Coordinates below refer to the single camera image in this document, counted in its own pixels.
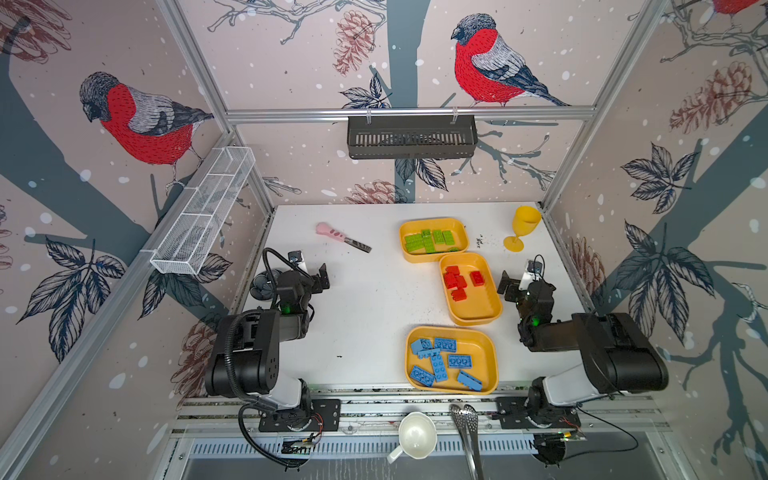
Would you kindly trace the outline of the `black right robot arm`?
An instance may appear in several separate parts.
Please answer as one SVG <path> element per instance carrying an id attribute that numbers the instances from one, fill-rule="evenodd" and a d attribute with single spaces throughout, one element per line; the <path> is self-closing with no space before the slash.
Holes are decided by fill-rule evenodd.
<path id="1" fill-rule="evenodd" d="M 524 285 L 502 273 L 497 293 L 520 315 L 520 342 L 534 353 L 577 351 L 581 358 L 561 373 L 534 379 L 525 397 L 498 398 L 504 429 L 578 427 L 575 410 L 586 402 L 667 388 L 664 361 L 630 315 L 574 313 L 555 320 L 554 291 L 541 276 Z"/>

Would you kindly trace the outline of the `yellow tray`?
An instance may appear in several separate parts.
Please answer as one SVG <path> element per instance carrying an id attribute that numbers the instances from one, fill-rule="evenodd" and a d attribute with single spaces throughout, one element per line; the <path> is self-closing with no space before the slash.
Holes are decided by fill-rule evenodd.
<path id="1" fill-rule="evenodd" d="M 434 243 L 433 234 L 432 234 L 433 230 L 440 230 L 442 232 L 451 231 L 455 239 L 455 244 L 446 245 L 445 243 L 444 244 L 434 243 L 435 250 L 436 250 L 435 253 L 426 253 L 424 248 L 411 253 L 407 252 L 406 251 L 407 243 L 404 241 L 404 237 L 406 235 L 421 234 L 421 231 L 423 229 L 431 230 L 431 237 L 432 237 L 433 243 Z M 449 248 L 458 247 L 461 249 L 460 252 L 464 252 L 469 247 L 469 239 L 468 239 L 468 235 L 466 233 L 464 224 L 460 220 L 451 218 L 451 217 L 430 218 L 430 219 L 412 220 L 412 221 L 405 222 L 400 226 L 399 241 L 400 241 L 403 255 L 405 259 L 410 263 L 436 262 L 436 261 L 439 261 L 443 256 L 447 254 L 459 253 L 459 252 L 446 252 L 446 250 Z"/>
<path id="2" fill-rule="evenodd" d="M 455 339 L 458 344 L 456 353 L 441 351 L 444 363 L 447 369 L 448 380 L 435 383 L 431 387 L 425 387 L 409 378 L 409 373 L 413 366 L 419 366 L 433 374 L 430 358 L 419 359 L 410 349 L 410 344 L 417 339 L 426 338 L 432 341 L 436 337 Z M 468 374 L 479 379 L 483 383 L 481 392 L 471 391 L 457 381 L 459 369 L 448 367 L 447 356 L 449 354 L 471 355 L 473 366 L 471 369 L 461 369 Z M 496 350 L 491 339 L 484 333 L 462 328 L 450 328 L 422 325 L 414 328 L 406 339 L 406 353 L 404 370 L 410 384 L 418 389 L 451 393 L 451 394 L 470 394 L 470 395 L 488 395 L 493 393 L 498 386 L 499 373 L 496 359 Z"/>
<path id="3" fill-rule="evenodd" d="M 467 299 L 455 302 L 451 291 L 444 286 L 443 275 L 448 266 L 458 266 L 460 276 L 467 282 Z M 503 312 L 502 301 L 497 293 L 497 287 L 492 278 L 492 272 L 486 259 L 473 252 L 459 252 L 443 256 L 439 261 L 441 280 L 445 298 L 452 321 L 459 326 L 470 327 L 491 323 L 499 318 Z M 472 271 L 480 271 L 485 277 L 485 285 L 475 287 L 469 274 Z"/>

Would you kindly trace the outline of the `blue brick bottom vertical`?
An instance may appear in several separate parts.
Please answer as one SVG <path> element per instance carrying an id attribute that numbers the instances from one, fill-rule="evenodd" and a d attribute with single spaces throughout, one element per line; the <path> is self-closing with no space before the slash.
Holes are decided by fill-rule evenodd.
<path id="1" fill-rule="evenodd" d="M 439 348 L 424 349 L 424 350 L 420 350 L 417 353 L 417 357 L 419 359 L 432 358 L 440 355 L 441 355 L 441 350 Z"/>

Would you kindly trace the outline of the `white measuring cup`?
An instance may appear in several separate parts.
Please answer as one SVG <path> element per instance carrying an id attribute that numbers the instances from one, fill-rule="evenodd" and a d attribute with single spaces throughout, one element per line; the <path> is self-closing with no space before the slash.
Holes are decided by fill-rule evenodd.
<path id="1" fill-rule="evenodd" d="M 387 462 L 392 464 L 402 455 L 423 460 L 435 451 L 437 442 L 434 422 L 424 413 L 409 413 L 399 424 L 398 445 L 388 454 Z"/>

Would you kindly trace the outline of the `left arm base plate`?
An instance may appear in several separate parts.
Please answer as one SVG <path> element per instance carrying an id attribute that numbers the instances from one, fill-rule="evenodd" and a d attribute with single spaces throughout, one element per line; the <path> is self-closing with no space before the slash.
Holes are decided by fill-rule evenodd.
<path id="1" fill-rule="evenodd" d="M 259 422 L 260 433 L 336 432 L 341 417 L 339 399 L 315 399 L 309 404 L 266 414 Z"/>

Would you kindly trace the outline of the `blue brick horizontal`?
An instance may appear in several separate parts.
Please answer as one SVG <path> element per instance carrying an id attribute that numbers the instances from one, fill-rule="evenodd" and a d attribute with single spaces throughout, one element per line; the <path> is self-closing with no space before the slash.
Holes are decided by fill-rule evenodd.
<path id="1" fill-rule="evenodd" d="M 425 387 L 431 387 L 435 382 L 434 375 L 419 366 L 412 367 L 409 373 L 409 378 Z"/>

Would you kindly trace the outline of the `yellow plastic goblet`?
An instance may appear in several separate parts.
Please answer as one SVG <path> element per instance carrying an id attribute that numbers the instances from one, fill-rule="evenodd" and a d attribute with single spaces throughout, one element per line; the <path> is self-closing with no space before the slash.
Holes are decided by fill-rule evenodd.
<path id="1" fill-rule="evenodd" d="M 525 247 L 522 238 L 531 234 L 539 225 L 541 219 L 542 214 L 537 208 L 531 206 L 519 207 L 512 221 L 514 234 L 504 239 L 504 247 L 511 252 L 521 252 Z"/>

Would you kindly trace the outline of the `yellow tray near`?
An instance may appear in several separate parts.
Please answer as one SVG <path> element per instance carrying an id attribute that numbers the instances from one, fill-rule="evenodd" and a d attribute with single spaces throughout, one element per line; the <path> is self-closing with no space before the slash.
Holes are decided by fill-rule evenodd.
<path id="1" fill-rule="evenodd" d="M 409 378 L 409 373 L 413 366 L 419 366 L 433 374 L 430 358 L 419 359 L 410 349 L 410 344 L 417 339 L 426 338 L 432 341 L 436 337 L 455 339 L 458 344 L 456 353 L 441 351 L 444 363 L 447 369 L 448 380 L 435 383 L 431 387 L 425 387 Z M 447 356 L 449 354 L 471 355 L 473 366 L 471 369 L 461 369 L 468 374 L 479 379 L 483 383 L 481 392 L 471 391 L 457 381 L 459 369 L 448 367 Z M 470 394 L 470 395 L 488 395 L 493 393 L 498 386 L 499 373 L 496 359 L 496 350 L 491 339 L 484 333 L 462 328 L 450 328 L 422 325 L 414 328 L 406 339 L 406 353 L 404 370 L 410 384 L 418 389 L 451 393 L 451 394 Z"/>

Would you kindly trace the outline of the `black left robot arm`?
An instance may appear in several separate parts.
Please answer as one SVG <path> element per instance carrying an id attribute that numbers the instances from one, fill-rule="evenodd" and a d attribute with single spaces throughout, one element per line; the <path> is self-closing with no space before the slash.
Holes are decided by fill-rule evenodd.
<path id="1" fill-rule="evenodd" d="M 205 392 L 238 399 L 280 430 L 318 428 L 305 380 L 280 371 L 280 347 L 306 337 L 314 318 L 314 295 L 330 288 L 327 266 L 311 274 L 266 247 L 262 262 L 273 287 L 270 306 L 244 310 L 219 322 L 204 370 Z"/>

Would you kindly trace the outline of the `blue roof-shaped brick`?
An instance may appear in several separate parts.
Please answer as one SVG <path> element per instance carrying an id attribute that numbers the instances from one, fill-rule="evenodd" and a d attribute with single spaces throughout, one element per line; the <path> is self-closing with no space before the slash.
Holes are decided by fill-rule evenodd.
<path id="1" fill-rule="evenodd" d="M 417 355 L 419 352 L 423 350 L 430 350 L 432 348 L 433 348 L 432 341 L 426 338 L 420 338 L 420 339 L 414 340 L 410 344 L 411 352 L 415 355 Z"/>

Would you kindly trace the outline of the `yellow tray middle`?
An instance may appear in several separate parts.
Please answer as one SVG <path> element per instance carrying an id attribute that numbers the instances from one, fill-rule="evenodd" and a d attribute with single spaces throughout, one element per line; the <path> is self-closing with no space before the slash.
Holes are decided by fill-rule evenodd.
<path id="1" fill-rule="evenodd" d="M 467 282 L 467 299 L 455 302 L 451 291 L 444 286 L 443 275 L 448 266 L 458 266 L 460 276 Z M 470 327 L 491 323 L 499 318 L 503 312 L 502 301 L 497 293 L 497 287 L 492 278 L 492 272 L 486 259 L 473 252 L 459 252 L 443 256 L 439 261 L 441 280 L 445 298 L 452 321 L 459 326 Z M 480 271 L 485 277 L 485 285 L 475 287 L 469 274 L 472 271 Z"/>

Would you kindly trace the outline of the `white mesh wall shelf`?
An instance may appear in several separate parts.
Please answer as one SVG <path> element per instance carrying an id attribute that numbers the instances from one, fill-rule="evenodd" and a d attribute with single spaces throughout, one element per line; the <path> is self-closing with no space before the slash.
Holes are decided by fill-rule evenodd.
<path id="1" fill-rule="evenodd" d="M 150 263 L 161 274 L 197 275 L 248 179 L 255 157 L 248 147 L 214 151 L 212 165 L 155 250 Z"/>

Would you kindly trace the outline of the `yellow tray far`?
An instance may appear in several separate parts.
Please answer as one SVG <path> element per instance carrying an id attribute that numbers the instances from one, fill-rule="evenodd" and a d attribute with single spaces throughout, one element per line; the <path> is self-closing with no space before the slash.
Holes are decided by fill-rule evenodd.
<path id="1" fill-rule="evenodd" d="M 436 250 L 435 253 L 426 253 L 424 248 L 411 253 L 407 252 L 406 251 L 407 243 L 404 241 L 404 237 L 406 235 L 421 234 L 421 231 L 423 229 L 431 230 L 431 237 L 432 237 L 433 243 L 434 243 L 433 234 L 432 234 L 433 230 L 440 230 L 442 232 L 451 231 L 455 239 L 455 244 L 446 245 L 445 243 L 444 244 L 434 243 L 435 250 Z M 468 239 L 468 235 L 466 233 L 464 224 L 460 220 L 451 218 L 451 217 L 430 218 L 430 219 L 412 220 L 412 221 L 405 222 L 400 226 L 399 241 L 400 241 L 403 255 L 405 259 L 410 263 L 436 262 L 436 261 L 439 261 L 443 256 L 447 254 L 459 253 L 459 252 L 446 252 L 446 250 L 449 248 L 458 247 L 461 249 L 460 252 L 464 252 L 469 247 L 469 239 Z"/>

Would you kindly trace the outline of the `green brick top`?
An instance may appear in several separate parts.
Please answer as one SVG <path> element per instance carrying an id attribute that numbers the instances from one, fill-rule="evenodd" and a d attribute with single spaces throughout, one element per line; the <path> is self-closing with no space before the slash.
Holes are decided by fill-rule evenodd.
<path id="1" fill-rule="evenodd" d="M 435 246 L 431 236 L 423 236 L 422 243 L 426 253 L 435 253 Z"/>

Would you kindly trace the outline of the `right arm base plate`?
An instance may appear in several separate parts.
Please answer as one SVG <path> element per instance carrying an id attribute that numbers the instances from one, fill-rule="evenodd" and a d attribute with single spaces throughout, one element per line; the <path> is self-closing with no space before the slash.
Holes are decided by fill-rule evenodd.
<path id="1" fill-rule="evenodd" d="M 581 428 L 581 421 L 574 408 L 552 406 L 545 400 L 534 405 L 528 397 L 502 396 L 495 399 L 495 405 L 495 418 L 503 429 Z"/>

